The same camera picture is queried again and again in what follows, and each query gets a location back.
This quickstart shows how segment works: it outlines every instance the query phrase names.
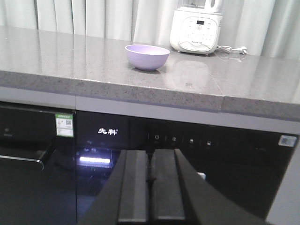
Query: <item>barcode sticker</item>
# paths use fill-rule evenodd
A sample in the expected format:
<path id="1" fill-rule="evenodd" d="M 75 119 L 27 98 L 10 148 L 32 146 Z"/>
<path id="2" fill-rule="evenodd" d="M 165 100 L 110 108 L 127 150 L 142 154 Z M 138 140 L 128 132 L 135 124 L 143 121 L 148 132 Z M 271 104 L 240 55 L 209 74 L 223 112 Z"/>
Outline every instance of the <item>barcode sticker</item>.
<path id="1" fill-rule="evenodd" d="M 73 115 L 55 114 L 56 135 L 63 137 L 74 137 Z"/>

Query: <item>sticker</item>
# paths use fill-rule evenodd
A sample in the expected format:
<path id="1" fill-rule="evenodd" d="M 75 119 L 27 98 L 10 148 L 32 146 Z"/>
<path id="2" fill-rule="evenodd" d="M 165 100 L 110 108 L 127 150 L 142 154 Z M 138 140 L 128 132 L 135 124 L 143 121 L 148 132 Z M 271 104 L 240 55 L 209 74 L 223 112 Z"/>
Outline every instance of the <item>sticker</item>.
<path id="1" fill-rule="evenodd" d="M 73 115 L 55 114 L 56 135 L 63 137 L 74 137 Z"/>
<path id="2" fill-rule="evenodd" d="M 297 141 L 295 136 L 281 135 L 278 145 L 286 147 L 294 147 Z"/>

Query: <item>brand logo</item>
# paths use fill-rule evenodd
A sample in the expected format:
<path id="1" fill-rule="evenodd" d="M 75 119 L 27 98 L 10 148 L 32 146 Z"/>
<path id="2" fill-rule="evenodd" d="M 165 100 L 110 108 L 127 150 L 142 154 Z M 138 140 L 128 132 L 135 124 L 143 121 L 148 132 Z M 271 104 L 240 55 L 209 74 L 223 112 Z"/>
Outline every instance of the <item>brand logo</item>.
<path id="1" fill-rule="evenodd" d="M 113 136 L 115 136 L 118 133 L 118 131 L 119 131 L 118 129 L 108 129 L 108 130 L 106 130 L 104 128 L 100 128 L 98 130 L 98 134 L 113 135 Z"/>

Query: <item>black handle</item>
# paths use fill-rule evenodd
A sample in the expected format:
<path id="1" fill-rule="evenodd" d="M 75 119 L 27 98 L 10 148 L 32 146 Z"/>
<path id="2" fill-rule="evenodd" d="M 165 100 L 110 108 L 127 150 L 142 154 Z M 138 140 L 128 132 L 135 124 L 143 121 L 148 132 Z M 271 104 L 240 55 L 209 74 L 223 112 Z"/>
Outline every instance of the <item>black handle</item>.
<path id="1" fill-rule="evenodd" d="M 152 216 L 157 224 L 185 220 L 174 150 L 155 150 L 151 160 Z"/>
<path id="2" fill-rule="evenodd" d="M 177 170 L 187 219 L 200 225 L 269 225 L 240 208 L 203 180 L 179 149 Z"/>
<path id="3" fill-rule="evenodd" d="M 0 164 L 43 170 L 53 150 L 52 143 L 5 142 L 0 146 Z"/>

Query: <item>black plastic part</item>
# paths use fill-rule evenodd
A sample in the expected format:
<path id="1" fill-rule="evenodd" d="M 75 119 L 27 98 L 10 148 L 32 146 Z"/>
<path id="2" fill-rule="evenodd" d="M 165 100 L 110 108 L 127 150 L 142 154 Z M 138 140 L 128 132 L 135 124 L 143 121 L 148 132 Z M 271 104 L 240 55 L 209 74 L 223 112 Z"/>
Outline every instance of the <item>black plastic part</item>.
<path id="1" fill-rule="evenodd" d="M 200 225 L 268 225 L 243 210 L 203 180 L 183 156 L 175 150 L 178 175 L 187 220 Z"/>
<path id="2" fill-rule="evenodd" d="M 151 162 L 152 214 L 159 223 L 178 223 L 185 220 L 174 150 L 159 149 Z"/>
<path id="3" fill-rule="evenodd" d="M 120 200 L 120 224 L 148 222 L 147 164 L 148 157 L 145 151 L 127 151 Z"/>
<path id="4" fill-rule="evenodd" d="M 117 224 L 125 162 L 126 150 L 122 150 L 109 180 L 78 225 Z"/>

